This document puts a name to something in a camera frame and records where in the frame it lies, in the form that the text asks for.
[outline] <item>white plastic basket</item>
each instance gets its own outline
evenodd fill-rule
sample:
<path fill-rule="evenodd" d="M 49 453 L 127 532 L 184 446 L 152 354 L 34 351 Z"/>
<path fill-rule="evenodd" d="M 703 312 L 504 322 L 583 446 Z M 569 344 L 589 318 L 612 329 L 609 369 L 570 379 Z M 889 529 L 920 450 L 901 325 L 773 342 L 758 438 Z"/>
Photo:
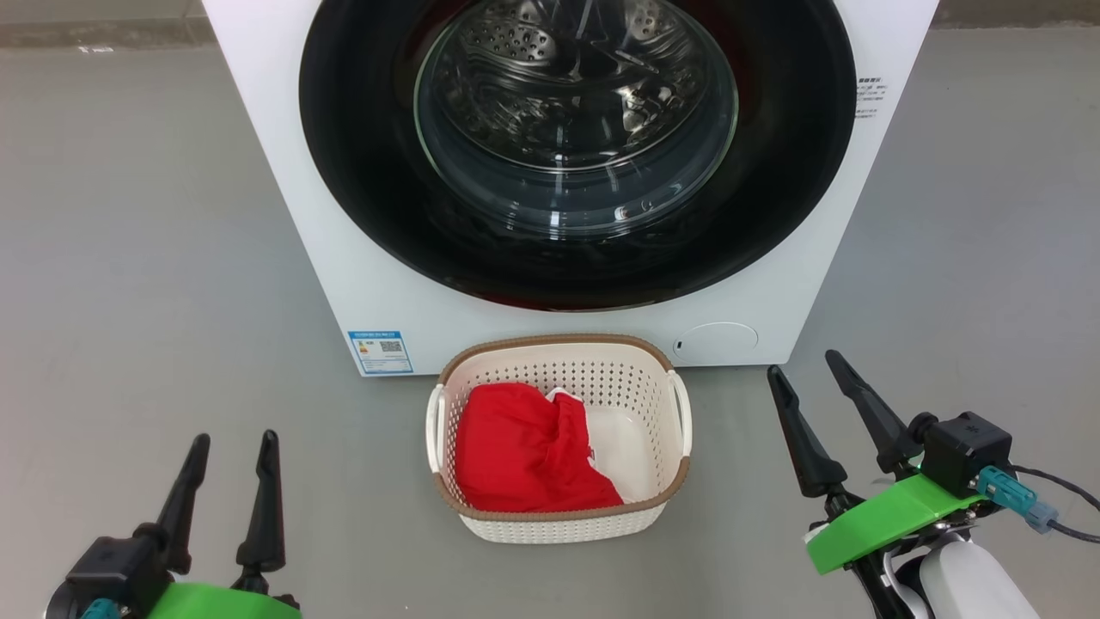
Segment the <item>white plastic basket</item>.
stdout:
<path fill-rule="evenodd" d="M 584 401 L 596 467 L 624 505 L 552 513 L 480 511 L 454 482 L 454 439 L 470 391 L 524 383 L 562 388 Z M 425 424 L 440 495 L 479 538 L 513 544 L 588 542 L 637 533 L 680 489 L 691 456 L 691 405 L 672 364 L 651 344 L 620 335 L 561 335 L 484 344 L 440 375 Z"/>

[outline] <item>basket handle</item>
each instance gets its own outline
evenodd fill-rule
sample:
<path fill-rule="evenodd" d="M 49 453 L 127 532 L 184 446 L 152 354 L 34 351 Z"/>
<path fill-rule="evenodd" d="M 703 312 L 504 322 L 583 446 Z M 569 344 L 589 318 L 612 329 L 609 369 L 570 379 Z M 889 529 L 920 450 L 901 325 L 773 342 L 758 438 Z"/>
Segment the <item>basket handle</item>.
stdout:
<path fill-rule="evenodd" d="M 443 433 L 439 432 L 440 418 L 447 410 L 447 397 L 443 386 L 437 385 L 428 399 L 428 416 L 424 422 L 424 439 L 428 449 L 428 466 L 431 473 L 439 473 L 439 464 L 443 462 Z"/>
<path fill-rule="evenodd" d="M 691 455 L 692 443 L 692 421 L 691 401 L 688 400 L 688 388 L 675 371 L 669 371 L 669 380 L 672 383 L 672 391 L 676 395 L 676 409 L 680 411 L 680 436 L 684 442 L 684 457 Z"/>

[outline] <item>black cable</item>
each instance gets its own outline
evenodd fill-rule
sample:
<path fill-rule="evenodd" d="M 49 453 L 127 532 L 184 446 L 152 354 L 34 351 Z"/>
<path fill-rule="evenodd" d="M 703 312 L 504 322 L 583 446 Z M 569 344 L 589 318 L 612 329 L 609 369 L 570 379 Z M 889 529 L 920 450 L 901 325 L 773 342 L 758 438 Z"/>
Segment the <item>black cable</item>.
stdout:
<path fill-rule="evenodd" d="M 1036 468 L 1027 468 L 1016 465 L 1010 465 L 1010 466 L 1012 471 L 1016 473 L 1022 473 L 1024 475 L 1032 475 L 1034 477 L 1041 477 L 1043 479 L 1046 479 L 1047 482 L 1053 482 L 1058 486 L 1062 486 L 1066 490 L 1069 490 L 1070 493 L 1074 493 L 1075 495 L 1085 499 L 1086 501 L 1088 501 L 1090 506 L 1094 507 L 1098 511 L 1100 511 L 1100 499 L 1097 499 L 1096 497 L 1090 495 L 1085 488 L 1081 488 L 1080 486 L 1074 484 L 1072 482 L 1066 482 L 1065 479 L 1058 477 L 1057 475 L 1050 475 L 1049 473 L 1045 473 Z M 1092 535 L 1091 533 L 1082 533 L 1076 529 L 1070 529 L 1069 527 L 1066 527 L 1065 524 L 1062 524 L 1060 522 L 1056 522 L 1054 520 L 1052 520 L 1049 524 L 1050 529 L 1054 529 L 1055 531 L 1062 533 L 1063 535 L 1068 535 L 1070 538 L 1074 538 L 1075 540 L 1081 540 L 1082 542 L 1100 544 L 1100 535 Z"/>
<path fill-rule="evenodd" d="M 1100 544 L 1100 535 L 1092 535 L 1091 533 L 1081 533 L 1077 529 L 1070 529 L 1069 527 L 1066 527 L 1065 524 L 1062 524 L 1054 520 L 1052 520 L 1047 524 L 1050 526 L 1050 529 L 1054 529 L 1055 531 L 1062 533 L 1063 535 L 1069 535 L 1070 538 L 1074 538 L 1075 540 L 1080 540 L 1082 542 L 1091 542 L 1093 544 Z"/>

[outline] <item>brown basket rim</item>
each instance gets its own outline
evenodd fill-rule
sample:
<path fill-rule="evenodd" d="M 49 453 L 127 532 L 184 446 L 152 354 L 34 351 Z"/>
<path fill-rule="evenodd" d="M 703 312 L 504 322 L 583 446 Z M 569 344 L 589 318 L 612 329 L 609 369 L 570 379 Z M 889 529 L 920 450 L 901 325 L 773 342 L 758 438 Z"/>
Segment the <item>brown basket rim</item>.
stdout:
<path fill-rule="evenodd" d="M 580 511 L 551 511 L 551 512 L 510 512 L 510 511 L 481 511 L 471 507 L 462 505 L 451 491 L 447 489 L 447 484 L 443 483 L 442 474 L 432 474 L 436 482 L 436 489 L 439 490 L 439 495 L 443 497 L 443 500 L 450 506 L 451 509 L 459 512 L 460 516 L 464 516 L 471 520 L 483 520 L 483 521 L 496 521 L 496 522 L 568 522 L 571 520 L 591 520 L 594 518 L 605 518 L 608 516 L 624 516 L 627 513 L 634 513 L 638 511 L 646 511 L 648 509 L 653 509 L 662 504 L 667 504 L 669 499 L 672 498 L 680 487 L 683 486 L 684 479 L 688 477 L 688 469 L 691 466 L 691 456 L 684 456 L 680 458 L 680 467 L 676 468 L 676 476 L 672 479 L 672 484 L 661 491 L 659 495 L 651 499 L 646 499 L 645 501 L 638 501 L 636 504 L 624 504 L 622 506 L 615 506 L 613 508 L 600 508 L 600 509 L 586 509 Z"/>
<path fill-rule="evenodd" d="M 660 349 L 653 346 L 645 340 L 641 340 L 640 338 L 634 338 L 632 335 L 609 333 L 536 335 L 530 338 L 498 340 L 496 342 L 487 342 L 485 344 L 479 344 L 466 349 L 451 360 L 449 364 L 447 364 L 443 372 L 439 375 L 439 385 L 447 385 L 447 382 L 451 378 L 455 368 L 468 360 L 476 357 L 483 353 L 507 351 L 509 349 L 526 349 L 528 346 L 546 346 L 548 344 L 622 344 L 625 346 L 634 346 L 635 349 L 640 349 L 657 358 L 657 361 L 661 364 L 661 367 L 664 368 L 664 372 L 674 369 L 672 362 L 669 362 L 669 358 L 664 356 L 664 353 L 661 353 Z"/>
<path fill-rule="evenodd" d="M 462 365 L 468 360 L 471 360 L 483 353 L 493 353 L 496 351 L 506 351 L 509 349 L 526 349 L 528 346 L 544 346 L 549 344 L 620 344 L 625 346 L 634 346 L 635 349 L 640 349 L 646 353 L 652 355 L 664 372 L 673 371 L 672 362 L 661 352 L 660 349 L 653 346 L 652 344 L 641 340 L 640 338 L 634 338 L 631 335 L 622 334 L 558 334 L 558 335 L 538 335 L 531 338 L 516 338 L 510 340 L 499 340 L 496 342 L 488 342 L 485 344 L 479 344 L 476 346 L 471 346 L 462 353 L 459 353 L 443 372 L 439 375 L 439 385 L 447 385 L 447 382 L 451 378 L 454 369 Z M 691 457 L 684 456 L 680 458 L 680 467 L 676 468 L 676 475 L 672 478 L 672 483 L 663 491 L 658 494 L 656 497 L 646 499 L 645 501 L 638 501 L 636 504 L 625 504 L 622 506 L 616 506 L 612 508 L 600 508 L 590 509 L 581 511 L 558 511 L 558 512 L 499 512 L 499 511 L 481 511 L 471 507 L 462 505 L 450 490 L 447 489 L 447 484 L 443 482 L 442 474 L 432 474 L 436 482 L 436 489 L 439 490 L 439 495 L 443 497 L 443 500 L 450 506 L 451 509 L 459 512 L 460 516 L 464 516 L 471 520 L 482 520 L 482 521 L 497 521 L 497 522 L 568 522 L 572 520 L 591 520 L 593 518 L 606 518 L 608 516 L 624 516 L 627 513 L 634 513 L 639 511 L 646 511 L 648 509 L 653 509 L 669 501 L 673 495 L 675 495 L 680 487 L 683 486 L 684 479 L 688 477 L 688 468 L 691 466 Z"/>

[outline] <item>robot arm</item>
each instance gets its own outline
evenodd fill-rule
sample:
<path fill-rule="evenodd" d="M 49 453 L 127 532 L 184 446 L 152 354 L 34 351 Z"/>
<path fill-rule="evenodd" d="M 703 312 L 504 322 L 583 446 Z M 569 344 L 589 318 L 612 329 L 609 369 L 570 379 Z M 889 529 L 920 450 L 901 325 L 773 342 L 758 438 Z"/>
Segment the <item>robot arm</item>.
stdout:
<path fill-rule="evenodd" d="M 839 353 L 829 351 L 825 360 L 871 435 L 879 468 L 895 483 L 867 500 L 845 490 L 847 473 L 810 429 L 790 382 L 778 367 L 768 368 L 802 495 L 825 497 L 826 520 L 804 538 L 818 572 L 851 572 L 879 619 L 1037 618 L 997 560 L 969 535 L 979 519 L 1004 508 L 1036 531 L 1066 530 L 1057 512 L 1016 479 L 1009 463 L 1012 436 L 974 413 L 944 422 L 922 413 L 905 427 Z M 922 453 L 917 467 L 912 461 Z M 919 549 L 928 553 L 894 567 L 894 557 Z"/>
<path fill-rule="evenodd" d="M 125 540 L 96 540 L 57 587 L 44 619 L 301 619 L 294 597 L 267 596 L 263 576 L 286 564 L 278 436 L 270 430 L 256 463 L 249 533 L 237 551 L 241 577 L 230 588 L 174 582 L 173 573 L 191 568 L 191 516 L 209 454 L 210 436 L 200 434 L 156 522 Z"/>

